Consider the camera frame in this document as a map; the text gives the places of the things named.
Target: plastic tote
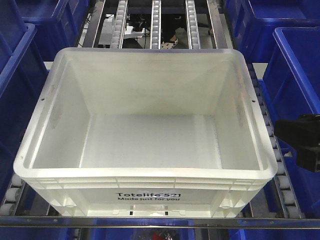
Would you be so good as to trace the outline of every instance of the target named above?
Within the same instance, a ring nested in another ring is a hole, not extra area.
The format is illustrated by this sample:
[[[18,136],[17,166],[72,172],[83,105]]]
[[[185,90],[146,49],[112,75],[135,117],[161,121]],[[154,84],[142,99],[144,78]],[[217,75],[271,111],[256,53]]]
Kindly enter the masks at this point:
[[[0,198],[13,173],[13,161],[48,71],[33,39],[36,28],[27,32],[0,73]]]
[[[278,118],[320,114],[320,27],[281,27],[263,76]]]
[[[277,162],[238,51],[67,48],[14,169],[65,216],[235,217]]]
[[[249,63],[268,63],[277,27],[320,26],[319,0],[226,0],[237,49]]]
[[[87,11],[85,0],[16,0],[25,23],[35,24],[35,42],[44,61],[73,47]]]
[[[13,55],[27,27],[14,0],[1,1],[0,7],[0,73]]]

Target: red object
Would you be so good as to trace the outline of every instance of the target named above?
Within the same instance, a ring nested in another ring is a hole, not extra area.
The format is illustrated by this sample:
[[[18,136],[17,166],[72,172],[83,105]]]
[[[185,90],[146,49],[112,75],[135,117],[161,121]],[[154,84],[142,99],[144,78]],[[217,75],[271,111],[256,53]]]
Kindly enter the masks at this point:
[[[152,234],[152,240],[166,240],[166,239],[164,239],[162,236],[154,233],[154,234]]]

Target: shoe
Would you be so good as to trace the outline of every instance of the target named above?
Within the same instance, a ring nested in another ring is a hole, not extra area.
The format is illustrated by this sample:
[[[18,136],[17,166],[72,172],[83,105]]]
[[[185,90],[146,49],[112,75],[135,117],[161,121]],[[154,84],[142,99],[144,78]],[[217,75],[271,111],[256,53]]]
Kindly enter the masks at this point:
[[[178,38],[175,41],[166,41],[161,43],[161,49],[173,49],[178,44]]]

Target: metal bar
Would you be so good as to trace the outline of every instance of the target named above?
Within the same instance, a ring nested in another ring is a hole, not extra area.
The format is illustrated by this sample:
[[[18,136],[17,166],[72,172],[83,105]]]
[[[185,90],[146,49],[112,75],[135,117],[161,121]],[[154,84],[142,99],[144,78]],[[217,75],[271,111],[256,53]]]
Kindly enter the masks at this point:
[[[189,49],[200,49],[199,29],[194,0],[185,0],[185,14]]]
[[[105,20],[106,0],[96,0],[91,20],[83,41],[83,48],[96,48],[99,44],[101,30]]]
[[[110,44],[111,49],[121,49],[124,42],[126,19],[128,11],[128,0],[120,0],[116,10],[115,25]]]
[[[161,47],[161,0],[152,1],[150,48]]]
[[[60,217],[60,216],[0,216],[0,227],[41,228],[194,228],[194,229],[320,229],[320,219],[290,218],[194,218],[192,225],[152,225],[154,218],[130,217]]]
[[[212,46],[217,49],[227,49],[227,41],[220,19],[217,0],[207,0],[207,7]]]

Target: blue bin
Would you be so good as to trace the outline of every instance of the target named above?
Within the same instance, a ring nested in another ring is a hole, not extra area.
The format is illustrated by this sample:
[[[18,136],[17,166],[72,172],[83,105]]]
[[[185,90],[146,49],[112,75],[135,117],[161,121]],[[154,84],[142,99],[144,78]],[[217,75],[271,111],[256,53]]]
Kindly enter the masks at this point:
[[[249,63],[268,63],[278,27],[320,26],[319,0],[226,0],[237,49]]]
[[[80,29],[83,21],[86,19],[88,1],[87,0],[69,0],[71,12],[77,29]]]
[[[1,1],[0,7],[0,73],[27,31],[14,0]]]
[[[263,81],[277,118],[320,114],[320,27],[280,27],[274,38]]]
[[[71,228],[0,227],[0,240],[74,240]]]
[[[85,0],[16,0],[25,23],[35,24],[35,42],[44,61],[74,47],[87,11]]]
[[[318,240],[318,229],[230,229],[230,240]]]
[[[140,222],[141,226],[161,225],[161,226],[176,226],[176,225],[192,225],[191,220],[187,219],[168,219],[168,218],[132,218],[132,219],[98,219],[97,224],[103,225],[130,225]],[[179,240],[195,240],[195,231],[193,228],[174,228],[178,234]],[[90,231],[91,240],[133,240],[139,239],[139,236],[149,236],[150,228],[92,228]]]
[[[11,175],[13,161],[33,113],[48,71],[33,39],[36,27],[27,31],[0,73],[0,199]]]

